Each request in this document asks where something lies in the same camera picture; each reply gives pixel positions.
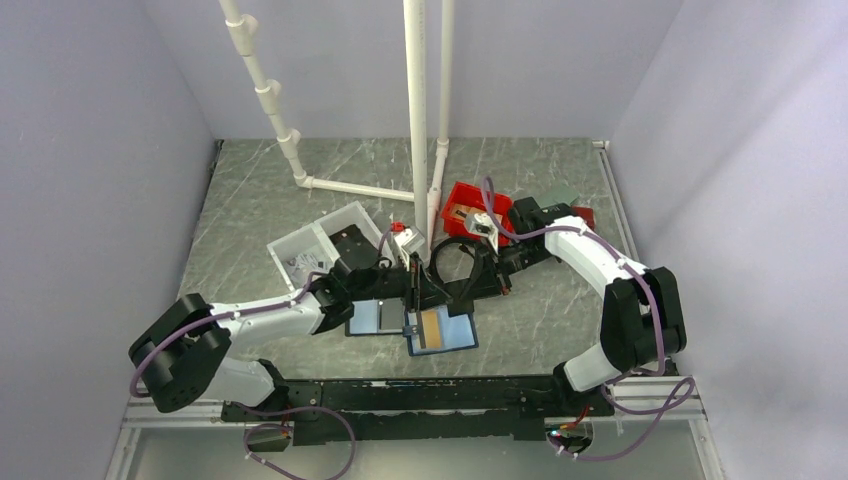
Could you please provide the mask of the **blue card holder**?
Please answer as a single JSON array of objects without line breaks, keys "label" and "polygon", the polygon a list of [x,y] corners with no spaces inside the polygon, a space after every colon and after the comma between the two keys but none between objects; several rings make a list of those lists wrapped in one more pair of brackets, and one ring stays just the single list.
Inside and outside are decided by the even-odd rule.
[{"label": "blue card holder", "polygon": [[439,349],[425,350],[420,347],[416,313],[406,313],[406,323],[402,335],[408,344],[408,353],[412,357],[435,355],[454,351],[474,349],[479,346],[476,325],[473,316],[463,314],[450,316],[446,306],[436,308],[439,314],[443,346]]}]

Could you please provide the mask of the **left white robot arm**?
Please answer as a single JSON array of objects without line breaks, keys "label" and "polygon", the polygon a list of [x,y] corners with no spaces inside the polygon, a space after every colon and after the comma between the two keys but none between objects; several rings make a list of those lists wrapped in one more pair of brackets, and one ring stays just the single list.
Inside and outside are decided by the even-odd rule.
[{"label": "left white robot arm", "polygon": [[452,297],[417,255],[394,267],[374,261],[351,268],[337,261],[326,273],[309,273],[302,287],[262,300],[215,304],[198,293],[181,296],[129,347],[135,367],[130,394],[151,399],[161,413],[217,398],[275,419],[288,402],[279,372],[265,360],[238,360],[233,351],[334,330],[353,318],[356,303],[387,299],[419,314]]}]

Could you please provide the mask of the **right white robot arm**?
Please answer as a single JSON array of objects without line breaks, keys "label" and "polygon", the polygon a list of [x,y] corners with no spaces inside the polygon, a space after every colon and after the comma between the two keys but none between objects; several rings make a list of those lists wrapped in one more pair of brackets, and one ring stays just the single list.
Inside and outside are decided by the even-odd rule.
[{"label": "right white robot arm", "polygon": [[602,300],[597,340],[555,369],[563,378],[551,388],[557,411],[574,415],[590,390],[632,374],[660,376],[667,357],[687,345],[678,284],[665,267],[649,268],[627,257],[597,234],[568,204],[541,206],[532,197],[513,201],[505,214],[488,212],[483,201],[453,202],[442,214],[452,238],[474,240],[499,280],[497,292],[517,272],[555,258],[578,273]]}]

